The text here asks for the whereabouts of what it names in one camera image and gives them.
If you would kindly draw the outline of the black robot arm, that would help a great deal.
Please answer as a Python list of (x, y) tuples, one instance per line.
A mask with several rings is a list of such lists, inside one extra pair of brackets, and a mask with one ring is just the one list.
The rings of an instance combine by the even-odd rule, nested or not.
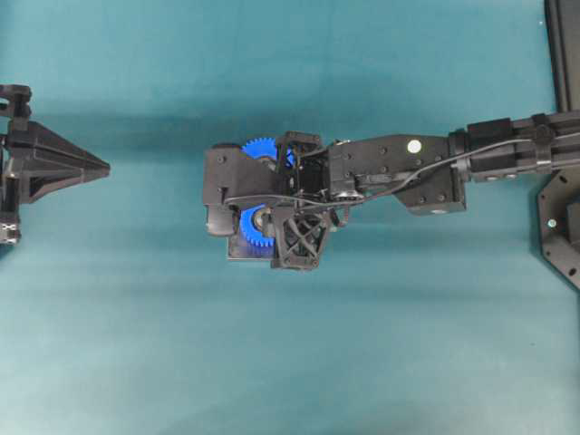
[[(1, 88), (1, 241), (18, 243), (19, 208), (60, 189), (106, 178), (110, 166), (31, 118), (25, 85)], [(312, 270), (329, 234), (352, 208), (396, 197), (412, 214), (466, 207), (470, 181), (552, 173), (579, 164), (577, 111), (469, 125), (446, 136), (395, 134), (323, 144), (289, 131), (206, 153), (206, 228), (238, 246), (236, 258), (274, 268)]]

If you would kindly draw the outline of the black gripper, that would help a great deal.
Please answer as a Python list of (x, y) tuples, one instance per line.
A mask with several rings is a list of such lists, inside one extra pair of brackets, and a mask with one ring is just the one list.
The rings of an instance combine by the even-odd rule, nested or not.
[(327, 152), (318, 136), (289, 131), (276, 140), (275, 172), (283, 177), (280, 198), (270, 208), (275, 248), (274, 269), (314, 270), (331, 232), (325, 205)]

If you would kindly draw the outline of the opposite black gripper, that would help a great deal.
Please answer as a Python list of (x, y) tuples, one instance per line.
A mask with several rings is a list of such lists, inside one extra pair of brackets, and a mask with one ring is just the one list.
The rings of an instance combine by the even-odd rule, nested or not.
[[(20, 204), (32, 204), (57, 190), (104, 179), (110, 165), (43, 124), (29, 121), (32, 91), (21, 84), (1, 85), (1, 117), (8, 119), (1, 134), (1, 244), (16, 245), (21, 238)], [(25, 174), (16, 159), (21, 154), (33, 160), (63, 164), (77, 171)]]

